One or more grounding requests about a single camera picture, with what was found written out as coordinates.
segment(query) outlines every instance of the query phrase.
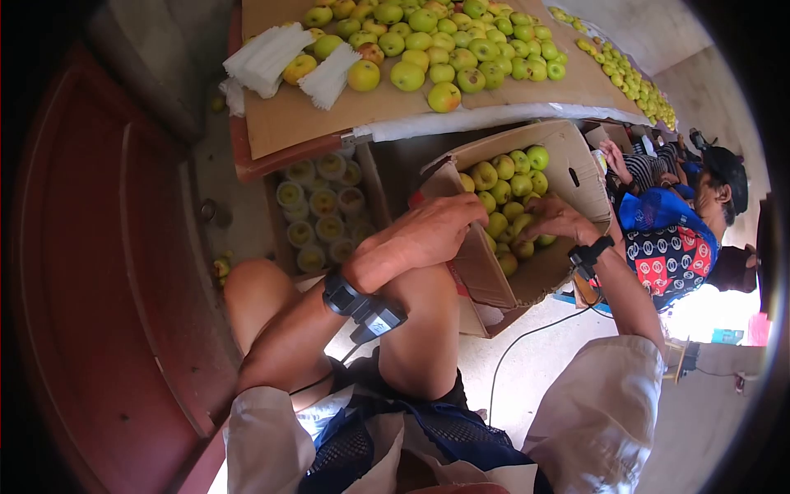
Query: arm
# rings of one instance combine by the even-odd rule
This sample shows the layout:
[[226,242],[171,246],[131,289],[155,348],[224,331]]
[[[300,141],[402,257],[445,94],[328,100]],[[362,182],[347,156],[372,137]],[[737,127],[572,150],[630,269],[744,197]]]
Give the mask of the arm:
[[[357,291],[376,292],[405,271],[455,257],[473,221],[488,222],[474,194],[425,201],[362,242],[341,272]],[[316,361],[348,319],[324,305],[323,291],[319,281],[260,332],[239,371],[237,394],[259,386],[287,392],[297,387],[295,376]]]

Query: hand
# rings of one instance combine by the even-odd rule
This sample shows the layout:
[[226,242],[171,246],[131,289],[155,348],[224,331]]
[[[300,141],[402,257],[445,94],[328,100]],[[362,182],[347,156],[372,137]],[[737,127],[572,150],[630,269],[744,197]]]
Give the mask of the hand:
[[529,199],[525,212],[535,214],[537,218],[521,230],[517,242],[524,242],[541,233],[567,236],[579,245],[593,245],[601,237],[590,220],[553,194]]

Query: leg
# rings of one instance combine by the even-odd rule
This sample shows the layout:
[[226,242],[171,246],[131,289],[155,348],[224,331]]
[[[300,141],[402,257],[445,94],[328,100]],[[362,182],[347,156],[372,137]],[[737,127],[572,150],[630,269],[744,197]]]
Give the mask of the leg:
[[391,387],[435,400],[455,384],[458,295],[443,264],[410,270],[382,288],[408,313],[403,326],[382,336],[378,369]]
[[[245,261],[233,268],[228,274],[224,294],[233,335],[244,355],[277,313],[291,307],[302,295],[288,275],[266,259]],[[331,368],[329,359],[324,356],[312,368],[305,370],[296,389],[318,381]],[[325,397],[332,382],[330,378],[321,385],[294,395],[294,409],[303,409]]]

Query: green apple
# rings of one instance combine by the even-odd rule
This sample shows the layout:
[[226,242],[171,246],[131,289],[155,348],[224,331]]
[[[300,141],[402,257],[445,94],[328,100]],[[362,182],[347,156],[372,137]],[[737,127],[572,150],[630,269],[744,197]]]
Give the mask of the green apple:
[[509,45],[513,47],[513,50],[516,52],[516,56],[519,58],[527,58],[529,55],[529,47],[527,43],[521,40],[511,40]]
[[447,113],[461,104],[461,90],[452,82],[439,82],[428,92],[428,106],[437,113]]
[[467,192],[475,191],[475,181],[472,180],[472,177],[466,175],[465,173],[459,173],[458,177],[461,179],[461,185],[464,186],[464,190],[466,190]]
[[550,40],[551,30],[546,26],[535,26],[535,37],[538,40]]
[[332,8],[329,6],[315,6],[304,14],[304,24],[308,28],[323,28],[332,22]]
[[431,36],[431,38],[434,41],[435,47],[444,48],[448,52],[455,50],[455,40],[446,32],[437,32]]
[[508,202],[502,207],[502,214],[505,215],[505,218],[507,218],[510,223],[513,223],[516,217],[524,214],[524,205],[520,202]]
[[505,36],[511,36],[513,34],[513,24],[510,23],[509,19],[504,17],[495,19],[494,26]]
[[511,75],[513,73],[513,63],[510,62],[510,59],[504,55],[500,55],[494,58],[494,64],[502,69],[502,72],[505,75]]
[[429,32],[438,22],[439,19],[433,10],[418,9],[408,16],[408,25],[415,31]]
[[534,145],[527,149],[527,161],[532,170],[544,170],[548,166],[548,151],[542,145]]
[[532,19],[530,19],[529,15],[526,13],[513,12],[510,14],[510,22],[516,26],[530,25],[532,23]]
[[434,39],[427,32],[413,32],[406,36],[407,50],[427,50],[434,46]]
[[532,180],[532,192],[540,195],[546,194],[546,190],[548,190],[546,175],[538,170],[530,170],[527,175],[529,179]]
[[489,190],[496,185],[498,179],[496,168],[487,161],[480,161],[472,167],[472,172],[469,176],[475,182],[475,190]]
[[488,215],[488,226],[485,230],[492,239],[500,236],[505,231],[505,228],[507,228],[507,218],[505,218],[504,214],[494,211]]
[[526,43],[535,37],[535,29],[530,25],[518,25],[513,28],[513,36],[515,36],[517,40]]
[[455,41],[456,47],[466,48],[469,46],[469,42],[472,41],[472,37],[466,31],[458,31],[453,33],[453,41]]
[[557,58],[557,55],[559,55],[559,52],[557,52],[557,46],[553,41],[544,41],[540,44],[540,56],[547,62]]
[[546,72],[549,79],[561,81],[565,77],[565,66],[556,60],[549,60],[546,62]]
[[490,62],[499,55],[499,47],[491,40],[475,39],[469,42],[469,50],[481,62]]
[[356,19],[343,19],[337,23],[335,33],[344,40],[347,40],[350,35],[360,29],[362,29],[362,25]]
[[335,48],[343,43],[343,39],[334,34],[328,34],[318,38],[318,41],[313,45],[313,53],[321,60],[326,60]]
[[527,74],[529,76],[530,81],[545,81],[548,72],[546,71],[546,62],[539,62],[537,60],[533,60],[528,58],[526,63]]
[[425,82],[425,71],[409,62],[398,62],[389,71],[389,80],[401,91],[416,91]]
[[450,52],[450,65],[456,72],[461,72],[465,68],[474,69],[477,67],[477,58],[466,48],[456,48]]
[[510,184],[504,180],[497,179],[494,186],[488,190],[494,196],[494,200],[500,206],[510,200]]
[[431,57],[428,53],[422,50],[406,50],[401,56],[402,62],[413,63],[423,70],[423,73],[428,71],[428,66],[431,64]]
[[455,69],[452,66],[440,63],[428,70],[428,77],[434,84],[439,82],[452,82],[455,78]]
[[480,202],[483,203],[483,207],[486,209],[486,213],[491,214],[496,210],[496,200],[494,200],[494,196],[491,195],[491,193],[488,192],[487,190],[482,190],[478,192],[477,198],[480,200]]
[[529,172],[529,158],[527,158],[527,153],[521,151],[520,149],[514,149],[508,153],[510,159],[513,160],[513,165],[515,166],[516,173],[526,173]]
[[439,64],[447,64],[450,61],[450,53],[444,48],[430,47],[425,51],[428,55],[428,66],[432,67]]
[[466,0],[464,13],[472,19],[480,19],[480,16],[486,13],[486,6],[480,0]]
[[388,57],[397,57],[406,48],[404,39],[394,32],[385,32],[381,38],[378,38],[378,45]]
[[526,173],[513,174],[510,179],[510,193],[517,198],[524,197],[532,192],[532,180]]
[[393,3],[382,3],[373,10],[376,21],[386,25],[393,25],[403,18],[403,9]]
[[459,31],[466,31],[472,27],[472,18],[465,13],[454,13],[450,20],[458,27]]
[[494,255],[505,277],[513,276],[513,273],[518,269],[518,260],[516,260],[516,256],[510,252],[495,252]]

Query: person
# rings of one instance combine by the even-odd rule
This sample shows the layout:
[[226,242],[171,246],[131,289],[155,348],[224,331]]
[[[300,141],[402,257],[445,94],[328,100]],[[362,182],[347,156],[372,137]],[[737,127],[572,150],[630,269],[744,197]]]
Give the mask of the person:
[[[727,149],[707,148],[692,209],[677,194],[643,180],[647,175],[632,175],[633,155],[623,155],[614,142],[601,142],[600,148],[611,173],[624,184],[612,204],[615,248],[649,291],[655,308],[663,310],[702,285],[716,265],[724,231],[747,209],[746,171]],[[676,150],[662,153],[661,163],[668,167]],[[649,176],[665,173],[652,161],[639,162],[653,167]]]
[[[581,245],[601,237],[558,198],[529,206],[540,216],[530,235]],[[338,272],[354,289],[408,313],[372,357],[348,367],[323,351],[347,320],[324,303],[323,280],[301,294],[263,259],[231,271],[225,297],[246,356],[225,436],[229,492],[633,491],[664,370],[649,297],[623,259],[603,250],[595,270],[619,336],[578,352],[517,449],[468,410],[457,369],[460,308],[444,262],[474,221],[487,223],[474,194],[430,199],[343,263]]]

